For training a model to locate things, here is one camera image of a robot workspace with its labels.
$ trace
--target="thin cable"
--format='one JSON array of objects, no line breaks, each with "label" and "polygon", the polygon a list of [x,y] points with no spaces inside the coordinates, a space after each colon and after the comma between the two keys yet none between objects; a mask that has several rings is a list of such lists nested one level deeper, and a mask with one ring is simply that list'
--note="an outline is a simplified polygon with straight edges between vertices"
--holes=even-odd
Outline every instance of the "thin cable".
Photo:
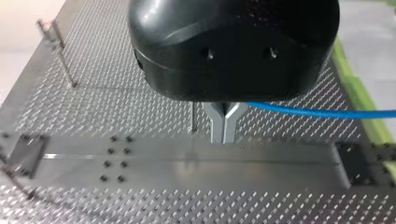
[{"label": "thin cable", "polygon": [[309,116],[325,119],[395,119],[396,110],[375,110],[375,111],[353,111],[353,110],[317,110],[307,108],[293,108],[282,105],[270,105],[267,103],[249,102],[262,110],[269,110],[282,114],[297,116]]}]

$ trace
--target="metal post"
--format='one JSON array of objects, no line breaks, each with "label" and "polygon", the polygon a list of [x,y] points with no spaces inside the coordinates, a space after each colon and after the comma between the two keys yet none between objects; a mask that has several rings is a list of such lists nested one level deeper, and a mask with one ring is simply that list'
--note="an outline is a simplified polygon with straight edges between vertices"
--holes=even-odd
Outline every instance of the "metal post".
[{"label": "metal post", "polygon": [[62,39],[58,24],[56,23],[56,21],[53,21],[51,23],[51,27],[52,27],[55,37],[52,37],[50,30],[48,30],[44,27],[44,23],[42,20],[37,21],[37,26],[38,26],[41,34],[43,35],[43,37],[49,42],[49,46],[50,46],[52,52],[55,53],[57,61],[59,62],[60,66],[62,68],[64,77],[67,79],[69,86],[72,88],[75,88],[77,86],[77,82],[75,80],[73,80],[73,78],[70,74],[69,67],[67,66],[66,60],[63,55],[64,41]]},{"label": "metal post", "polygon": [[197,130],[194,119],[195,119],[195,102],[190,102],[190,133],[195,133]]}]

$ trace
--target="metal workbench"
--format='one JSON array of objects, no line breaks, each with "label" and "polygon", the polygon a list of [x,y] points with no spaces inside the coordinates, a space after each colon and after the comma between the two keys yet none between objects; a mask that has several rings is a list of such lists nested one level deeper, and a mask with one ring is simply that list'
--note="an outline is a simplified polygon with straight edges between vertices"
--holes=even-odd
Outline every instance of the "metal workbench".
[{"label": "metal workbench", "polygon": [[[235,144],[210,144],[210,119],[200,104],[191,113],[189,102],[164,98],[145,82],[128,35],[127,8],[128,0],[67,0],[56,20],[78,86],[67,87],[43,41],[0,108],[6,153],[21,134],[49,139],[32,178],[21,179],[38,188],[32,200],[0,180],[0,220],[395,221],[392,186],[356,187],[344,172],[334,142],[369,146],[358,121],[249,108],[237,122]],[[276,104],[353,109],[333,62],[312,91]],[[380,159],[372,163],[382,171]]]}]

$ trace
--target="screw hole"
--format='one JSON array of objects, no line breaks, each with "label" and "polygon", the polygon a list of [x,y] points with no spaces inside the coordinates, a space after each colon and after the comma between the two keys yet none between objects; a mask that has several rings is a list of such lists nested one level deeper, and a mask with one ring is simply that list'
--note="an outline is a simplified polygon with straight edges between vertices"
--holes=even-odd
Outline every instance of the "screw hole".
[{"label": "screw hole", "polygon": [[201,50],[201,55],[205,57],[207,60],[212,60],[214,58],[213,49],[210,48],[203,48]]},{"label": "screw hole", "polygon": [[268,48],[262,51],[262,57],[264,59],[273,60],[277,58],[278,51],[275,48]]}]

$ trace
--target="black robot head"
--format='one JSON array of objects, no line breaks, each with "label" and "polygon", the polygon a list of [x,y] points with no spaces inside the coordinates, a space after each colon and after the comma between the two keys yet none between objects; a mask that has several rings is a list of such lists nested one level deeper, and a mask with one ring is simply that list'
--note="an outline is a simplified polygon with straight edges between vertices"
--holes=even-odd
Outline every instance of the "black robot head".
[{"label": "black robot head", "polygon": [[338,0],[132,0],[129,27],[148,84],[185,101],[278,101],[315,85]]}]

